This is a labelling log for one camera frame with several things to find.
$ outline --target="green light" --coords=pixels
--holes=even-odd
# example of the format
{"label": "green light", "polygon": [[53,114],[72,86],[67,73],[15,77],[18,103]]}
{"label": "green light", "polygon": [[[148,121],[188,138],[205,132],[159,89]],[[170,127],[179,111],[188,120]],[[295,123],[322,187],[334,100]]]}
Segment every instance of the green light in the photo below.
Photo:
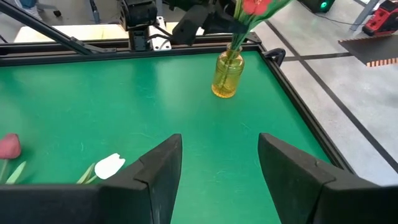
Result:
{"label": "green light", "polygon": [[327,2],[323,2],[323,3],[321,4],[321,9],[324,9],[324,8],[326,8],[326,7],[327,7],[327,5],[328,5],[328,3],[327,3]]}

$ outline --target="glass vase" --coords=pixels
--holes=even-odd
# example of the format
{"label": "glass vase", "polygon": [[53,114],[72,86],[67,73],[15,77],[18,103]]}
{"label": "glass vase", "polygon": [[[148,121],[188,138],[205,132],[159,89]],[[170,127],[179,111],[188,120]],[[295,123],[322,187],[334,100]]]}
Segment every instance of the glass vase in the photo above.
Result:
{"label": "glass vase", "polygon": [[228,44],[227,50],[217,58],[216,72],[211,85],[211,90],[216,96],[230,98],[235,95],[244,67],[241,51],[242,47],[233,50],[231,44]]}

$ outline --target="robotic arm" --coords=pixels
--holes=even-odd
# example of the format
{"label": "robotic arm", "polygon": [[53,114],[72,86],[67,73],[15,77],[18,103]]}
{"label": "robotic arm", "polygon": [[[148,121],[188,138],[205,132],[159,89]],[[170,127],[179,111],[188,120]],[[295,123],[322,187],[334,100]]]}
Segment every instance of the robotic arm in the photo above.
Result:
{"label": "robotic arm", "polygon": [[[200,27],[205,30],[204,34],[246,33],[249,29],[234,19],[234,0],[166,0],[166,2],[171,10],[178,7],[186,11],[172,35],[168,37],[177,44],[192,45]],[[137,40],[137,34],[144,34],[149,26],[156,26],[157,8],[153,0],[119,0],[119,3],[120,24],[129,32],[130,39],[134,40],[136,37]]]}

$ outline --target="red tool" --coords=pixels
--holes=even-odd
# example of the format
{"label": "red tool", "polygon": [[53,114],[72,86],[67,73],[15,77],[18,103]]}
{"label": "red tool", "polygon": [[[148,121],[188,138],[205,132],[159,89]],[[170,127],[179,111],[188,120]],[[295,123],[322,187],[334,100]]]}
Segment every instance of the red tool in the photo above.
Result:
{"label": "red tool", "polygon": [[398,0],[384,1],[372,18],[362,27],[362,31],[369,36],[393,34],[397,30]]}

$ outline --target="black table frame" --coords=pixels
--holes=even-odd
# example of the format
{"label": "black table frame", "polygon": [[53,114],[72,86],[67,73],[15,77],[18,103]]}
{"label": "black table frame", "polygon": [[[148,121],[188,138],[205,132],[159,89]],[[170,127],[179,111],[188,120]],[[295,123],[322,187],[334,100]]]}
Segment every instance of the black table frame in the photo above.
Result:
{"label": "black table frame", "polygon": [[[116,53],[98,53],[91,55],[79,55],[63,45],[53,42],[34,44],[0,44],[0,67],[221,53],[226,50],[226,44],[231,42],[231,38],[231,35],[199,36],[192,46],[176,45],[171,43],[171,50],[156,52],[131,52],[128,47],[127,39],[84,41],[84,43],[95,47],[116,48]],[[267,50],[262,46],[260,39],[255,33],[251,33],[246,42],[243,43],[243,51],[258,52],[264,63],[269,67],[272,74],[279,82],[279,85],[285,91],[285,94],[295,106],[295,109],[299,112],[300,116],[315,136],[331,163],[341,169],[355,174],[353,168],[348,164],[329,135],[327,135],[326,131],[321,127],[316,117],[312,114],[303,99],[301,99],[300,95],[295,91],[292,84],[283,74],[277,62],[273,58],[264,56],[264,52],[267,52]]]}

